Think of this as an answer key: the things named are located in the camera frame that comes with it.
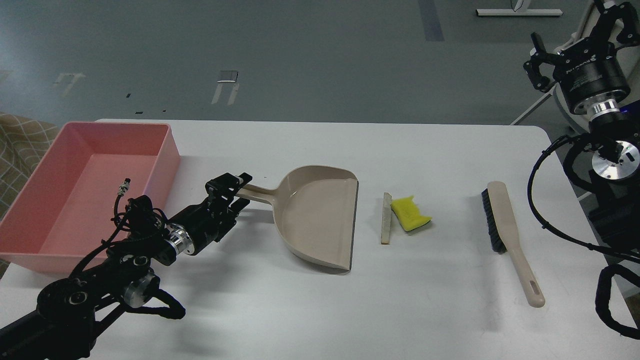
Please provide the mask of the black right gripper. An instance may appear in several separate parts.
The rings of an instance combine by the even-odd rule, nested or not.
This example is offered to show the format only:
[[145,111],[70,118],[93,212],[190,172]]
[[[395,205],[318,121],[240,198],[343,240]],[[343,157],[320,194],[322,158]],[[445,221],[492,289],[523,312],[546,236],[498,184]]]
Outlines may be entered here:
[[531,32],[533,48],[523,69],[532,86],[547,92],[558,85],[570,114],[585,116],[595,101],[615,100],[620,103],[631,93],[626,75],[617,60],[617,48],[610,42],[617,21],[622,22],[615,41],[627,47],[640,43],[637,9],[629,1],[606,6],[595,0],[599,18],[593,27],[593,40],[577,43],[552,54],[547,52],[542,37]]

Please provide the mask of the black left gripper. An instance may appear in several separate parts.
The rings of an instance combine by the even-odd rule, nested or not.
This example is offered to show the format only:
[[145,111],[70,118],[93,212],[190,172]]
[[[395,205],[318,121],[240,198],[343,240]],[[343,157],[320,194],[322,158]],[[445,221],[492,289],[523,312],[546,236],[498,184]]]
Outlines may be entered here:
[[188,205],[167,223],[167,241],[176,248],[176,253],[195,256],[209,244],[220,242],[249,205],[249,199],[234,201],[234,198],[252,180],[249,173],[243,172],[224,173],[206,182],[207,197],[201,203]]

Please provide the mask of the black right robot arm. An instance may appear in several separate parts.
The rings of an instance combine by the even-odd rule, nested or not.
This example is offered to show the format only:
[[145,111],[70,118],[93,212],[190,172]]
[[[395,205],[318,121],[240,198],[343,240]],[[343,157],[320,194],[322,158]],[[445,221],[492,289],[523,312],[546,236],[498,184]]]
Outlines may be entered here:
[[[597,15],[589,30],[570,44],[549,52],[539,34],[523,69],[541,92],[556,88],[567,112],[586,121],[585,132],[562,136],[542,151],[526,185],[528,205],[542,228],[591,251],[627,262],[639,262],[639,109],[622,102],[630,82],[617,55],[638,47],[639,16],[628,1],[594,0]],[[562,168],[570,183],[595,196],[590,213],[605,246],[578,240],[548,222],[533,200],[537,171],[558,148],[570,145]]]

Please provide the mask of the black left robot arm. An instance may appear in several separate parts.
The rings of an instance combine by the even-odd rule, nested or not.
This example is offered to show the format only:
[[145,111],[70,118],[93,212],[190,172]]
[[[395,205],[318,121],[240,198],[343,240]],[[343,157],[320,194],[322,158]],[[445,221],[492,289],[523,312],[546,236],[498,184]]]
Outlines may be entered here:
[[3,360],[78,360],[125,313],[179,320],[186,309],[161,289],[153,262],[198,255],[237,223],[249,200],[238,198],[247,173],[225,173],[205,185],[206,198],[167,218],[145,194],[114,210],[115,231],[68,276],[44,287],[36,309],[1,330]]

